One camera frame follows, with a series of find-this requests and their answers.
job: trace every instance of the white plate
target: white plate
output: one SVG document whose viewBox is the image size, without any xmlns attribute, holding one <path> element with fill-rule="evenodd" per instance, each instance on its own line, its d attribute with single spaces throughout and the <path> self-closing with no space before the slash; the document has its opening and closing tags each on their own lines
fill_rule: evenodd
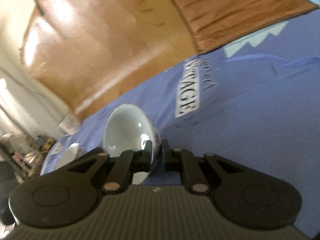
<svg viewBox="0 0 320 240">
<path fill-rule="evenodd" d="M 71 144 L 57 161 L 55 170 L 61 168 L 62 166 L 76 159 L 78 156 L 79 148 L 80 148 L 80 145 L 78 143 Z"/>
</svg>

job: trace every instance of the blue blanket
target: blue blanket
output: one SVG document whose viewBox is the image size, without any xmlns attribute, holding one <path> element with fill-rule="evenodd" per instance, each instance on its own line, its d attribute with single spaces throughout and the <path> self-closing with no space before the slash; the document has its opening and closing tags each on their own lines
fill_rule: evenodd
<svg viewBox="0 0 320 240">
<path fill-rule="evenodd" d="M 303 206 L 296 226 L 320 230 L 320 10 L 279 23 L 143 82 L 62 138 L 85 152 L 102 147 L 107 120 L 123 103 L 139 106 L 171 147 L 213 152 L 293 184 Z M 42 174 L 64 149 L 49 153 Z M 177 184 L 155 170 L 146 184 Z"/>
</svg>

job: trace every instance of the bed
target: bed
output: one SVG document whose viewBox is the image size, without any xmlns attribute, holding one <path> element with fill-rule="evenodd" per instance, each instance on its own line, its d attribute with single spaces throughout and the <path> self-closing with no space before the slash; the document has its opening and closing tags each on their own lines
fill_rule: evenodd
<svg viewBox="0 0 320 240">
<path fill-rule="evenodd" d="M 108 117 L 131 103 L 173 148 L 196 156 L 213 152 L 293 184 L 303 201 L 295 225 L 314 237 L 320 230 L 319 25 L 315 10 L 162 71 L 86 118 L 73 136 L 61 138 L 42 174 L 53 171 L 74 142 L 84 152 L 102 147 Z M 196 98 L 181 85 L 192 64 L 198 67 Z M 178 174 L 160 174 L 154 170 L 144 183 L 180 182 Z"/>
</svg>

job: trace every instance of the black cable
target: black cable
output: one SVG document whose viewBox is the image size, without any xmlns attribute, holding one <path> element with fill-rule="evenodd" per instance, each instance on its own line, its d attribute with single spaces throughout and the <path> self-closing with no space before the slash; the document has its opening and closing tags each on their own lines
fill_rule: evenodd
<svg viewBox="0 0 320 240">
<path fill-rule="evenodd" d="M 46 113 L 57 123 L 60 123 L 64 117 L 64 114 L 55 106 L 54 102 L 46 97 L 44 94 L 39 93 L 37 91 L 31 91 L 27 86 L 25 86 L 23 83 L 21 83 L 19 80 L 17 80 L 14 76 L 12 76 L 12 74 L 10 72 L 8 72 L 7 70 L 5 70 L 3 67 L 0 66 L 0 69 L 2 72 L 4 72 L 4 74 L 6 74 L 14 83 L 16 83 L 17 85 L 19 85 L 20 87 L 22 87 L 28 94 L 32 95 L 34 99 L 36 99 L 36 101 L 44 108 L 44 110 L 46 111 Z M 42 98 L 46 99 L 47 102 L 51 105 L 52 108 L 54 108 L 56 110 L 57 113 L 59 113 L 61 115 L 61 119 L 57 119 L 52 112 L 50 111 L 49 108 L 47 108 L 45 105 L 42 104 L 42 102 L 35 97 L 34 95 L 39 95 Z"/>
<path fill-rule="evenodd" d="M 43 12 L 43 10 L 41 9 L 38 0 L 33 0 L 33 1 L 34 1 L 35 5 L 37 6 L 40 15 L 43 16 L 43 15 L 44 15 L 44 12 Z"/>
</svg>

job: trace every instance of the white bowl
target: white bowl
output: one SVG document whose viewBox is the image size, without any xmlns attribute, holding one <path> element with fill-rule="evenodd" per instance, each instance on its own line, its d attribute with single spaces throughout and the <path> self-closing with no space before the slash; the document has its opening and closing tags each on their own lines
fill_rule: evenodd
<svg viewBox="0 0 320 240">
<path fill-rule="evenodd" d="M 143 150 L 147 140 L 152 141 L 153 161 L 161 142 L 158 132 L 139 107 L 124 104 L 109 117 L 103 138 L 103 150 L 109 153 L 110 157 L 118 157 L 126 150 Z M 147 172 L 135 173 L 132 184 L 140 184 L 147 176 Z"/>
</svg>

